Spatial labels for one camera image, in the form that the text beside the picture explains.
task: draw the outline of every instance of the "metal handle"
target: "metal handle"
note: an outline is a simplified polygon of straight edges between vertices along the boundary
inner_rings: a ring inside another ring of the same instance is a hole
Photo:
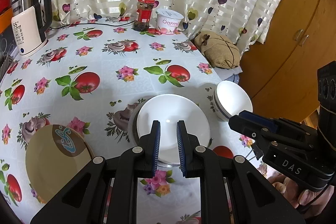
[[[298,31],[296,32],[296,37],[294,38],[295,41],[298,41],[298,40],[299,40],[299,37],[300,37],[300,35],[302,34],[302,32],[303,32],[303,29],[300,29],[300,30],[298,30]]]
[[[309,37],[309,35],[307,34],[306,36],[304,36],[299,44],[300,47],[303,46],[303,44],[306,42],[307,38]]]

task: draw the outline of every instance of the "camera lens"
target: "camera lens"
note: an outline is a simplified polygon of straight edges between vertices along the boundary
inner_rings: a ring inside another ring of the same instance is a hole
[[[328,97],[328,82],[325,78],[323,79],[323,96],[324,99]]]
[[[335,81],[334,81],[334,79],[332,79],[332,81],[330,82],[330,96],[331,96],[331,99],[335,98],[335,90],[336,90]]]
[[[321,95],[322,93],[322,84],[321,84],[321,81],[319,81],[319,95]]]

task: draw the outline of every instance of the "pink heart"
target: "pink heart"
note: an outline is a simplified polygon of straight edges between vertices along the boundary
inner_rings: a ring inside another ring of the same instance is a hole
[[[156,0],[155,2],[154,2],[154,8],[156,8],[156,7],[158,7],[159,6],[159,2]]]
[[[70,4],[63,4],[62,9],[65,13],[70,11]]]

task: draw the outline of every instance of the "beige plate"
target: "beige plate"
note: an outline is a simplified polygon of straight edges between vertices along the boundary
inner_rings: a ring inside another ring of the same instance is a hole
[[[31,186],[48,202],[92,158],[90,148],[73,129],[58,124],[42,127],[31,138],[26,152]]]

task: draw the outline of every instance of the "human hand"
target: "human hand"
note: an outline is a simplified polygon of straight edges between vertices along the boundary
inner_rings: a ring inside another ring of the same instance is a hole
[[[297,208],[299,205],[307,205],[320,194],[320,192],[312,192],[310,190],[303,190],[302,192],[299,192],[299,186],[297,183],[280,173],[269,177],[268,181],[294,208]],[[325,192],[310,205],[303,217],[310,218],[319,215],[327,205],[333,193],[334,186],[328,186]]]

